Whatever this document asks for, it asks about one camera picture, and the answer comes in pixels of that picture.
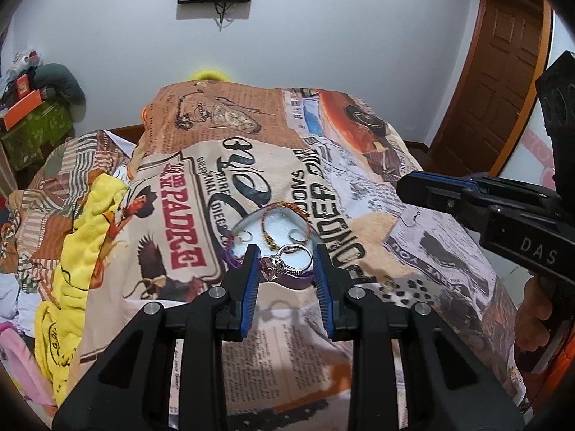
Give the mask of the person's right hand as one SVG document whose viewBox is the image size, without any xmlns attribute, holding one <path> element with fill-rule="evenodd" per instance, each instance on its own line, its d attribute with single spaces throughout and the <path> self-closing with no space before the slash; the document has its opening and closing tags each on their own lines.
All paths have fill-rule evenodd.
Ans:
<svg viewBox="0 0 575 431">
<path fill-rule="evenodd" d="M 553 305 L 545 294 L 541 279 L 533 274 L 523 290 L 523 303 L 516 313 L 516 347 L 519 351 L 535 351 L 550 340 L 544 326 L 553 313 Z"/>
</svg>

